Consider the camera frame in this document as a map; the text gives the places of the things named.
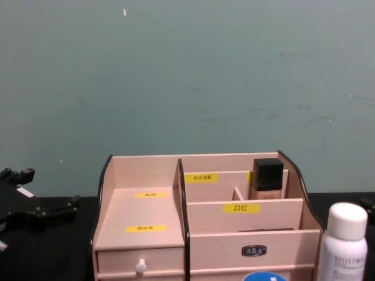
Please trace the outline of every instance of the white cap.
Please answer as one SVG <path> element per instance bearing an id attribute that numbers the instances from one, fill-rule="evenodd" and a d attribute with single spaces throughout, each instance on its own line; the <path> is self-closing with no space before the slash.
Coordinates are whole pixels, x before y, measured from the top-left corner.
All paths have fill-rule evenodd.
<path id="1" fill-rule="evenodd" d="M 138 264 L 135 266 L 135 271 L 139 274 L 143 274 L 147 271 L 147 265 L 144 259 L 140 259 Z"/>
<path id="2" fill-rule="evenodd" d="M 364 238 L 367 212 L 352 203 L 336 203 L 329 209 L 327 234 L 340 240 L 359 241 Z"/>

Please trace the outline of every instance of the wooden organizer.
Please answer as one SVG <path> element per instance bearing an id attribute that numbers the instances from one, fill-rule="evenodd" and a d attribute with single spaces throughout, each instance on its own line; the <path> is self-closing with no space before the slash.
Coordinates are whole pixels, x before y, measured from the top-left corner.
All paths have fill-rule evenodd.
<path id="1" fill-rule="evenodd" d="M 254 159 L 284 163 L 283 199 L 249 200 Z M 282 152 L 110 156 L 93 235 L 95 280 L 241 281 L 272 271 L 316 280 L 322 224 Z M 243 255 L 264 245 L 267 253 Z M 147 270 L 136 273 L 140 259 Z"/>

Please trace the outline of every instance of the drawer knob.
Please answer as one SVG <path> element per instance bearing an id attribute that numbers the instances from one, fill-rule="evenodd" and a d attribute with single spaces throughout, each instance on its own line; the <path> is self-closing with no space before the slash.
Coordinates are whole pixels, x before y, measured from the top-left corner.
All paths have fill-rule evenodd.
<path id="1" fill-rule="evenodd" d="M 147 270 L 147 265 L 144 259 L 140 259 L 138 264 L 135 266 L 135 271 L 139 274 L 145 273 Z"/>

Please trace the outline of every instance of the blue bottle cap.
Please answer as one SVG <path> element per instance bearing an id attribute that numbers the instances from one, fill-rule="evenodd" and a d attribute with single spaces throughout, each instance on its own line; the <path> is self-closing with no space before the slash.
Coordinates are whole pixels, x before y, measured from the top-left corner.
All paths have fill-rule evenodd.
<path id="1" fill-rule="evenodd" d="M 287 281 L 284 277 L 272 272 L 253 272 L 246 275 L 243 281 Z"/>

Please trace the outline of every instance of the black table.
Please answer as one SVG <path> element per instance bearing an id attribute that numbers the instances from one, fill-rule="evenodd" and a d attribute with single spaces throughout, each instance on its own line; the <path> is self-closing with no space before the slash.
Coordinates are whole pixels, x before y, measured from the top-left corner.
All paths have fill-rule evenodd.
<path id="1" fill-rule="evenodd" d="M 311 193 L 309 198 L 317 215 L 327 223 L 328 209 L 336 202 L 357 203 L 362 197 L 375 202 L 375 193 Z M 67 198 L 43 198 L 46 205 Z M 14 231 L 0 236 L 9 250 L 0 254 L 1 281 L 92 281 L 88 259 L 89 237 L 98 210 L 96 197 L 82 200 L 73 224 L 58 225 L 41 233 Z M 369 255 L 365 281 L 375 280 L 375 226 L 367 229 Z"/>

